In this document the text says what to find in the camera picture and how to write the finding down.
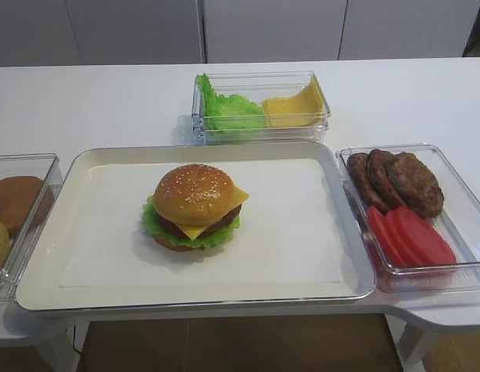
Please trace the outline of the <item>burger cheese slice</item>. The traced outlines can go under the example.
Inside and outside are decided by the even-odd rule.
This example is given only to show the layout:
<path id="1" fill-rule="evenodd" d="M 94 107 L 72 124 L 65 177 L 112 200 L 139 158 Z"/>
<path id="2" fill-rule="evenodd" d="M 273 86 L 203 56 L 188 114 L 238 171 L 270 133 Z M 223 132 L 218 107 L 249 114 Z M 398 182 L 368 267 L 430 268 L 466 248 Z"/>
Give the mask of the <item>burger cheese slice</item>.
<path id="1" fill-rule="evenodd" d="M 248 198 L 248 193 L 227 182 L 212 186 L 185 185 L 173 194 L 169 217 L 165 219 L 194 240 Z"/>

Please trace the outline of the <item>burger lettuce leaf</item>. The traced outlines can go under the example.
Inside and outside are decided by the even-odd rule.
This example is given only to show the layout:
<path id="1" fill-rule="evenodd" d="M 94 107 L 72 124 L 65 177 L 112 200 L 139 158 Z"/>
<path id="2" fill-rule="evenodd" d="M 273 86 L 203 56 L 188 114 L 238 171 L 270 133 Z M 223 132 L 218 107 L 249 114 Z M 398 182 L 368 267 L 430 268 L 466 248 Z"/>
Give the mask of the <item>burger lettuce leaf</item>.
<path id="1" fill-rule="evenodd" d="M 147 203 L 143 207 L 142 223 L 143 227 L 147 233 L 159 233 L 163 235 L 171 235 L 168 232 L 165 232 L 157 223 L 155 217 L 157 212 L 154 208 L 154 198 L 149 197 Z M 198 242 L 199 240 L 205 244 L 205 248 L 213 248 L 216 246 L 223 245 L 228 243 L 233 238 L 233 231 L 240 227 L 240 217 L 239 215 L 233 220 L 233 223 L 230 226 L 224 227 L 221 230 L 215 232 L 214 234 L 207 236 L 205 238 L 197 237 L 194 241 Z"/>

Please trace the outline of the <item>yellow cheese slices in container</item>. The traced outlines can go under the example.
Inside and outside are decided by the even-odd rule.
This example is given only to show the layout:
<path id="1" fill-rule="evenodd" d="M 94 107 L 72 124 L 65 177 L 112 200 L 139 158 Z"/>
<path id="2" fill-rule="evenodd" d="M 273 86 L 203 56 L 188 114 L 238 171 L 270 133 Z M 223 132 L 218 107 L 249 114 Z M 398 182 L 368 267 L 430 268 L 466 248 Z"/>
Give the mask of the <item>yellow cheese slices in container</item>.
<path id="1" fill-rule="evenodd" d="M 289 98 L 269 98 L 261 105 L 267 116 L 267 127 L 296 128 L 313 126 L 322 117 L 323 95 L 315 81 Z"/>

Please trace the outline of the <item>burger meat patty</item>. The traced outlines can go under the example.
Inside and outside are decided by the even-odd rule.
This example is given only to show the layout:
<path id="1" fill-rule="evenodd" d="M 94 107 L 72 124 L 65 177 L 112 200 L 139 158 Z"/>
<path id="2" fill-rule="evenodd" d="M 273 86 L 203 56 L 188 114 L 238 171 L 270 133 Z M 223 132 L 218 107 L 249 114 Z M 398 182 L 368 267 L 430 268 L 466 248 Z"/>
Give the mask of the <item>burger meat patty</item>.
<path id="1" fill-rule="evenodd" d="M 205 238 L 216 233 L 224 227 L 230 226 L 233 223 L 233 220 L 240 214 L 241 208 L 242 205 L 238 205 L 235 209 L 231 210 L 227 215 L 225 215 L 219 222 L 209 226 L 206 230 L 204 230 L 199 235 L 199 238 Z"/>

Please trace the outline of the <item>burger tomato slice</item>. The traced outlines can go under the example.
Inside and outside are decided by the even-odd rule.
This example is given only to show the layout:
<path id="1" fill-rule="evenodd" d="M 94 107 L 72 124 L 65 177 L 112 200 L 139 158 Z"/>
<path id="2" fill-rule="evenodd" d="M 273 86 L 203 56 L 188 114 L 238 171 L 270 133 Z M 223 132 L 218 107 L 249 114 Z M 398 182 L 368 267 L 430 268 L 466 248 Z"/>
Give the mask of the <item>burger tomato slice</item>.
<path id="1" fill-rule="evenodd" d="M 166 220 L 161 215 L 156 214 L 155 217 L 158 225 L 167 233 L 170 233 L 173 236 L 182 238 L 182 239 L 189 239 L 189 237 L 173 222 Z"/>

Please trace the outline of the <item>burger bottom bun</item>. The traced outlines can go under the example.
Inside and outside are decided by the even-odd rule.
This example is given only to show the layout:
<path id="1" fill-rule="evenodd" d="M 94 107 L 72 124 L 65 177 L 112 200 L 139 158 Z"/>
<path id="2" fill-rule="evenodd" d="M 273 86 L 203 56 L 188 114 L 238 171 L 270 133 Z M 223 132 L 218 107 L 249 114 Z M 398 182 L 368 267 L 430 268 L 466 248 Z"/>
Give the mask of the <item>burger bottom bun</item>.
<path id="1" fill-rule="evenodd" d="M 159 233 L 152 233 L 152 237 L 157 243 L 168 248 L 169 250 L 173 250 L 177 252 L 205 250 L 205 244 L 202 243 L 200 240 L 196 242 L 188 238 L 184 239 L 177 236 L 163 235 Z"/>

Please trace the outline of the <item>left brown patty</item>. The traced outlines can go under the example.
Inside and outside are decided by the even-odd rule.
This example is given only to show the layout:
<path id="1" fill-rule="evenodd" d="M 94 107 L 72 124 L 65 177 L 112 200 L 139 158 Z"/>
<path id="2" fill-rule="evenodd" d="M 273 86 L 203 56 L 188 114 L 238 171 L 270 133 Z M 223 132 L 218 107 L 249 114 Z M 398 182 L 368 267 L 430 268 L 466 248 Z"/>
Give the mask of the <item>left brown patty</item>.
<path id="1" fill-rule="evenodd" d="M 374 206 L 385 215 L 389 206 L 382 200 L 378 192 L 371 186 L 367 173 L 368 155 L 366 153 L 354 153 L 347 159 L 347 170 L 352 181 L 367 206 Z"/>

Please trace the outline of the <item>middle brown patty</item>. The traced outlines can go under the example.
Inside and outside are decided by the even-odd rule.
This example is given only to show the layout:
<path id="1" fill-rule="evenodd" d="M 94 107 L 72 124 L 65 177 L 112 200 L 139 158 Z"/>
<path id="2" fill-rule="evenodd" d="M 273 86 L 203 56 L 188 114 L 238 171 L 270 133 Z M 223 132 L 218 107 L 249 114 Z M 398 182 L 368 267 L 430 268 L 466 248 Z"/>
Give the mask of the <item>middle brown patty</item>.
<path id="1" fill-rule="evenodd" d="M 388 178 L 386 165 L 394 155 L 388 151 L 373 149 L 368 154 L 368 180 L 390 209 L 406 206 Z"/>

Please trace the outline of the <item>left red tomato slice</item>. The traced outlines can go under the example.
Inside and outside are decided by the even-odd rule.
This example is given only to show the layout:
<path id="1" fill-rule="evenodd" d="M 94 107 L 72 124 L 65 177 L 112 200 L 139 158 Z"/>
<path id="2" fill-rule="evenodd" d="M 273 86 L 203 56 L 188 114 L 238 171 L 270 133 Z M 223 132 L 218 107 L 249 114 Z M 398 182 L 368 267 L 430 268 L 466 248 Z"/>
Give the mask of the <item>left red tomato slice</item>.
<path id="1" fill-rule="evenodd" d="M 367 217 L 372 232 L 375 234 L 375 237 L 387 256 L 389 263 L 395 267 L 405 267 L 406 262 L 400 257 L 399 252 L 392 243 L 388 230 L 385 227 L 385 217 L 383 214 L 376 207 L 371 206 L 368 209 Z"/>

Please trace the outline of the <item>red tomato slice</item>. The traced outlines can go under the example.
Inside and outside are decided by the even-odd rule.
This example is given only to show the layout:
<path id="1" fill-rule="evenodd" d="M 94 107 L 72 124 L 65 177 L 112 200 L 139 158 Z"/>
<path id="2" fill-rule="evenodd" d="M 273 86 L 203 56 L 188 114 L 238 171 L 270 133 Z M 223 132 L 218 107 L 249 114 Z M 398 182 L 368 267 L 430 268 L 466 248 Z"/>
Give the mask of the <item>red tomato slice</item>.
<path id="1" fill-rule="evenodd" d="M 423 261 L 416 254 L 398 231 L 398 225 L 395 220 L 396 210 L 391 210 L 385 215 L 385 227 L 390 236 L 390 240 L 395 247 L 395 250 L 402 258 L 404 264 L 407 267 L 419 267 L 423 266 Z"/>
<path id="2" fill-rule="evenodd" d="M 406 262 L 400 257 L 399 252 L 392 243 L 388 230 L 385 227 L 385 217 L 383 214 L 376 207 L 371 206 L 368 209 L 367 217 L 372 232 L 375 234 L 375 237 L 387 256 L 389 263 L 395 267 L 405 267 Z"/>
<path id="3" fill-rule="evenodd" d="M 392 219 L 399 235 L 425 266 L 457 263 L 452 249 L 432 225 L 407 207 L 399 207 L 394 213 Z"/>

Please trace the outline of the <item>right brown patty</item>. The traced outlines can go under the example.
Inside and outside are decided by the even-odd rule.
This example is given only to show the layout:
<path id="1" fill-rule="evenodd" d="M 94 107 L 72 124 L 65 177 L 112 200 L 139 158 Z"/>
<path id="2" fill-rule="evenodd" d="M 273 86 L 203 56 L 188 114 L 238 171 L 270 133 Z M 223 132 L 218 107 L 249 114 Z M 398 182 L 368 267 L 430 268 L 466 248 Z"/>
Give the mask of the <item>right brown patty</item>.
<path id="1" fill-rule="evenodd" d="M 438 180 L 413 153 L 394 155 L 385 168 L 400 198 L 417 215 L 433 219 L 441 214 L 445 198 Z"/>

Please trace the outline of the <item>middle red tomato slice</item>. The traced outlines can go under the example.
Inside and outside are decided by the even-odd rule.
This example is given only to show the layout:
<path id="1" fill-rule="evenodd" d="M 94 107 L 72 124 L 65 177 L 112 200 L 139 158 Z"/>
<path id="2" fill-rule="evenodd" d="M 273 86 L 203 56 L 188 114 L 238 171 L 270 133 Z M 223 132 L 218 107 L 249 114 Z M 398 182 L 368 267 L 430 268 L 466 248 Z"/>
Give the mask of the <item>middle red tomato slice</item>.
<path id="1" fill-rule="evenodd" d="M 395 247 L 395 250 L 402 258 L 404 264 L 407 267 L 419 267 L 423 266 L 423 261 L 416 254 L 398 231 L 398 225 L 395 220 L 396 210 L 391 210 L 385 215 L 385 227 L 390 236 L 390 240 Z"/>

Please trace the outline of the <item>right red tomato slice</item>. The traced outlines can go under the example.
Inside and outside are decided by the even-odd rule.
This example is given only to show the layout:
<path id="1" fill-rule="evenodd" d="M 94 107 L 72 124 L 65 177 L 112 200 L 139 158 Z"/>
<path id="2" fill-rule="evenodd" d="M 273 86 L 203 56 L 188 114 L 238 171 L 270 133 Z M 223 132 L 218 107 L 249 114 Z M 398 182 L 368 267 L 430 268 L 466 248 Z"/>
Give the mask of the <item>right red tomato slice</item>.
<path id="1" fill-rule="evenodd" d="M 432 225 L 407 207 L 399 207 L 394 213 L 392 219 L 399 235 L 425 266 L 457 263 L 452 249 Z"/>

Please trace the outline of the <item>clear patty tomato container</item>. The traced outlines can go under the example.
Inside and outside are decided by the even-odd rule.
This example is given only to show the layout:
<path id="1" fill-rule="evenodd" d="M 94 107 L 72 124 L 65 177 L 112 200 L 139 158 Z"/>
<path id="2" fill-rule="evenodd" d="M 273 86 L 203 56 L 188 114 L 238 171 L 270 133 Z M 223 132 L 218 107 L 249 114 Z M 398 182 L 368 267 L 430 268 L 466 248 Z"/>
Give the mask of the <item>clear patty tomato container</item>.
<path id="1" fill-rule="evenodd" d="M 367 212 L 371 206 L 362 201 L 347 170 L 347 159 L 351 154 L 368 155 L 373 149 L 388 151 L 393 155 L 401 152 L 413 153 L 436 176 L 445 198 L 443 211 L 436 218 L 424 220 L 432 225 L 450 246 L 457 258 L 456 264 L 395 267 L 389 263 L 368 221 Z M 403 292 L 480 288 L 480 202 L 436 146 L 420 144 L 354 147 L 338 151 L 336 157 L 347 198 L 375 266 L 380 289 Z"/>

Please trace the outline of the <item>plain brown bottom bun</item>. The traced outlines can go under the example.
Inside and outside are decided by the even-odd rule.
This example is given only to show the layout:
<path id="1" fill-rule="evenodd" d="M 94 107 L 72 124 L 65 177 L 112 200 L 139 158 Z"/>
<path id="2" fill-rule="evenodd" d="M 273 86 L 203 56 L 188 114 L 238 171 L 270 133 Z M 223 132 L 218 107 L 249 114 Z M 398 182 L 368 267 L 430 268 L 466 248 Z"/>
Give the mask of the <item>plain brown bottom bun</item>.
<path id="1" fill-rule="evenodd" d="M 29 229 L 40 226 L 54 203 L 54 193 L 47 186 L 43 197 L 43 181 L 36 176 L 14 176 L 0 180 L 0 237 L 15 238 L 36 202 L 39 206 L 29 223 Z"/>

